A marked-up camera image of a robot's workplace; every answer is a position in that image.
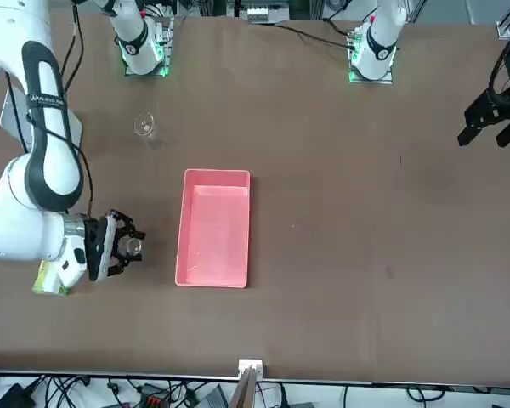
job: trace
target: table surface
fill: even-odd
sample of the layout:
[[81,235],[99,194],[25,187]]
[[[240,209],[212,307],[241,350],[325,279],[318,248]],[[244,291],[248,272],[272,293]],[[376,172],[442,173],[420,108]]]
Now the table surface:
[[[54,16],[59,60],[69,18]],[[145,259],[62,299],[31,293],[36,263],[0,261],[0,367],[228,376],[259,358],[266,377],[510,386],[510,146],[496,128],[456,142],[495,27],[408,25],[393,86],[349,84],[341,49],[227,18],[178,24],[170,76],[124,77],[108,22],[82,27],[68,99],[93,211],[132,216]],[[133,132],[147,111],[158,149]],[[19,153],[0,128],[0,174]],[[192,167],[251,172],[245,290],[174,284]]]

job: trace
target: yellow object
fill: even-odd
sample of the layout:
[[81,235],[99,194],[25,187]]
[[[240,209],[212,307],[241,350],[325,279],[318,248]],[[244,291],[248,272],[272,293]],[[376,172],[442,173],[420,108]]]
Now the yellow object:
[[43,295],[66,296],[70,289],[62,284],[59,275],[53,270],[52,264],[42,261],[32,291]]

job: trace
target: pink plastic container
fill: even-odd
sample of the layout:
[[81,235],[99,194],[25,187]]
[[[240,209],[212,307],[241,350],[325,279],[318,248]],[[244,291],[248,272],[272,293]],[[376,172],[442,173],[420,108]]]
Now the pink plastic container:
[[176,284],[247,285],[249,172],[185,172],[179,221]]

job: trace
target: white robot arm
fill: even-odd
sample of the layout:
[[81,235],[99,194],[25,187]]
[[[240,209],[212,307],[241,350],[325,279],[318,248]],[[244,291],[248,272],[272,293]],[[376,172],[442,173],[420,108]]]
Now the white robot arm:
[[364,78],[377,81],[388,73],[406,18],[405,0],[378,1],[374,20],[360,28],[360,46],[352,61]]
[[[139,27],[140,15],[132,16],[133,26]],[[145,59],[133,62],[140,73],[155,62],[153,57],[147,61],[146,54],[135,55],[133,60]],[[13,159],[0,178],[0,258],[49,261],[66,287],[85,270],[91,281],[100,281],[141,260],[145,234],[136,231],[132,219],[116,211],[100,219],[65,213],[81,196],[83,173],[71,141],[47,0],[0,0],[0,67],[22,84],[32,125],[30,152]],[[121,228],[118,221],[124,223]],[[139,241],[135,253],[119,251],[124,236]],[[111,257],[117,264],[110,264]]]

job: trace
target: small cup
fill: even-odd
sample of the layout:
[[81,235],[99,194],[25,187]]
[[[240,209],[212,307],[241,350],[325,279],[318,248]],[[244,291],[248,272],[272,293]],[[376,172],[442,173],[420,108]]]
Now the small cup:
[[155,118],[150,112],[140,113],[134,120],[134,132],[151,148],[158,149],[164,145],[158,133]]

